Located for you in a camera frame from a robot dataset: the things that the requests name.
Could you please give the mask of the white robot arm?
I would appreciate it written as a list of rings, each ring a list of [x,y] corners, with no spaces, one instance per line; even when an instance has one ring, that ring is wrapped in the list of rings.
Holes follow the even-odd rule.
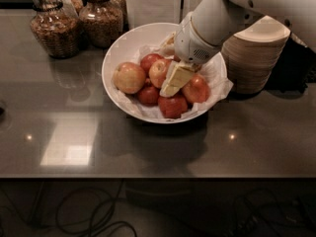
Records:
[[[179,24],[175,54],[182,60],[202,65],[210,61],[234,34],[269,16],[308,47],[290,44],[268,80],[270,90],[299,91],[315,64],[316,0],[202,0]]]

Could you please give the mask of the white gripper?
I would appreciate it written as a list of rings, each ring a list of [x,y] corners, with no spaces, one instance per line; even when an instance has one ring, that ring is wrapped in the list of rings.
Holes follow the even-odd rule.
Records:
[[[201,69],[198,64],[208,63],[219,51],[218,46],[208,44],[194,28],[192,12],[178,25],[176,32],[170,33],[160,45],[159,53],[171,56],[174,53],[186,62],[172,62],[168,68],[160,95],[173,97]]]

